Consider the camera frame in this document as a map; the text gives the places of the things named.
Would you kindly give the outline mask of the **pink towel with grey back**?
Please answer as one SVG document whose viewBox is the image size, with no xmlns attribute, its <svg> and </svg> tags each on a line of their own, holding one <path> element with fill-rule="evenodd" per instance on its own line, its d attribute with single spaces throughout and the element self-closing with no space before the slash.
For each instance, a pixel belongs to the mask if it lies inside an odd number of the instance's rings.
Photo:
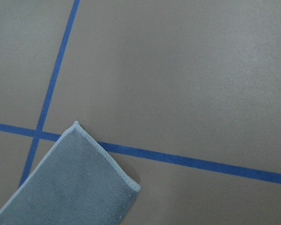
<svg viewBox="0 0 281 225">
<path fill-rule="evenodd" d="M 75 122 L 0 209 L 0 225 L 117 225 L 139 190 Z"/>
</svg>

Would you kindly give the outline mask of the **blue tape line lengthwise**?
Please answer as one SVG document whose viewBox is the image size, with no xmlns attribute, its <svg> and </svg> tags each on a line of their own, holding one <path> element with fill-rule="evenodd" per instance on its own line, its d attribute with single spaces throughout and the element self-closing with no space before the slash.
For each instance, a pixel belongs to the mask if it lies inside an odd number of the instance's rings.
<svg viewBox="0 0 281 225">
<path fill-rule="evenodd" d="M 71 11 L 70 11 L 69 18 L 67 20 L 66 28 L 65 28 L 65 31 L 64 31 L 61 43 L 60 43 L 59 51 L 58 51 L 58 54 L 57 54 L 57 57 L 56 57 L 56 60 L 54 63 L 52 75 L 51 75 L 51 78 L 50 78 L 50 81 L 48 84 L 48 88 L 46 91 L 46 95 L 44 98 L 43 106 L 42 106 L 42 109 L 41 109 L 41 112 L 40 112 L 40 115 L 39 115 L 39 118 L 37 121 L 35 134 L 32 138 L 32 142 L 30 145 L 30 149 L 29 149 L 26 161 L 25 161 L 25 165 L 23 168 L 23 172 L 22 172 L 18 187 L 20 187 L 26 181 L 26 179 L 28 178 L 29 173 L 31 171 L 31 168 L 32 168 L 32 164 L 33 164 L 34 157 L 35 157 L 35 154 L 37 151 L 39 140 L 41 138 L 41 134 L 43 132 L 45 120 L 46 120 L 46 117 L 48 114 L 53 92 L 54 92 L 54 89 L 56 86 L 60 67 L 61 67 L 63 57 L 64 57 L 64 54 L 66 51 L 67 43 L 68 43 L 70 33 L 71 33 L 71 30 L 73 27 L 73 23 L 74 23 L 75 16 L 76 16 L 76 13 L 77 13 L 77 10 L 79 7 L 79 3 L 80 3 L 79 0 L 74 0 Z"/>
</svg>

